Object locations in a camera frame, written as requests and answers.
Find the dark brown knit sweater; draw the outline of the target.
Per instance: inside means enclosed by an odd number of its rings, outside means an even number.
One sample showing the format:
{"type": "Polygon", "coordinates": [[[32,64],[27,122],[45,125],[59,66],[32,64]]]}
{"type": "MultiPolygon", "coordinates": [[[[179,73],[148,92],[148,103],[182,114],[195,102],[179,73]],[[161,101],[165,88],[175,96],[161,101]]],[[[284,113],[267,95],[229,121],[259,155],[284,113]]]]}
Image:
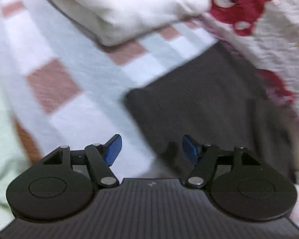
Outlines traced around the dark brown knit sweater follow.
{"type": "Polygon", "coordinates": [[[216,43],[199,57],[142,88],[125,107],[172,173],[193,167],[182,150],[188,134],[200,144],[246,147],[295,181],[292,143],[281,110],[268,99],[256,68],[216,43]]]}

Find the checkered dog print blanket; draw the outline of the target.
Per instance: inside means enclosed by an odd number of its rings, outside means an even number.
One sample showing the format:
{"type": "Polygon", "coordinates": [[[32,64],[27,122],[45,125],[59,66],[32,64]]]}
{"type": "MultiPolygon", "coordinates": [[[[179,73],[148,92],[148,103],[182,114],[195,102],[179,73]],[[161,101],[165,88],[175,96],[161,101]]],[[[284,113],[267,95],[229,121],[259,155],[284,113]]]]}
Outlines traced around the checkered dog print blanket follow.
{"type": "Polygon", "coordinates": [[[197,57],[215,43],[186,20],[119,47],[100,46],[49,0],[0,0],[0,80],[28,153],[83,149],[114,134],[123,148],[112,166],[124,177],[170,177],[128,110],[125,94],[197,57]]]}

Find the light green quilted blanket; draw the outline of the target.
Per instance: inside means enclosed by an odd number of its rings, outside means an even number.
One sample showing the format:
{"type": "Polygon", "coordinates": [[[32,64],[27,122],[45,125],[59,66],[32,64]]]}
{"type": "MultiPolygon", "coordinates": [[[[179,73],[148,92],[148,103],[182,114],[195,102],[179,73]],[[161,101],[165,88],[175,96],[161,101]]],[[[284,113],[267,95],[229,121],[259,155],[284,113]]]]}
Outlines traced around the light green quilted blanket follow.
{"type": "Polygon", "coordinates": [[[14,220],[7,203],[6,189],[29,165],[0,85],[0,231],[14,220]]]}

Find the white folded garment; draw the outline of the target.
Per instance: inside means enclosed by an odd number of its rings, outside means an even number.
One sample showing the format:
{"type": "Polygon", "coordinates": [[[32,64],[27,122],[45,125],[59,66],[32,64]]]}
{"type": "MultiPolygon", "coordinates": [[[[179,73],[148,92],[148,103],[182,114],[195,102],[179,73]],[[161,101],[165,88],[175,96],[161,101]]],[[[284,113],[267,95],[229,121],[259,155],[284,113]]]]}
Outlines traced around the white folded garment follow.
{"type": "Polygon", "coordinates": [[[211,0],[50,0],[105,46],[208,12],[211,0]]]}

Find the white quilt with red bears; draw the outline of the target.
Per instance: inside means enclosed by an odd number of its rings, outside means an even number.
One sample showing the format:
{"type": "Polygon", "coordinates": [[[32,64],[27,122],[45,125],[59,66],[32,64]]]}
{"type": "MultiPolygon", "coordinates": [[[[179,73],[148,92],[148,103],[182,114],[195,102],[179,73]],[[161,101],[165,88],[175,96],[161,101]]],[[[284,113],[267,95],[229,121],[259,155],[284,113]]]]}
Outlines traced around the white quilt with red bears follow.
{"type": "Polygon", "coordinates": [[[203,21],[259,69],[299,122],[299,0],[210,0],[203,21]]]}

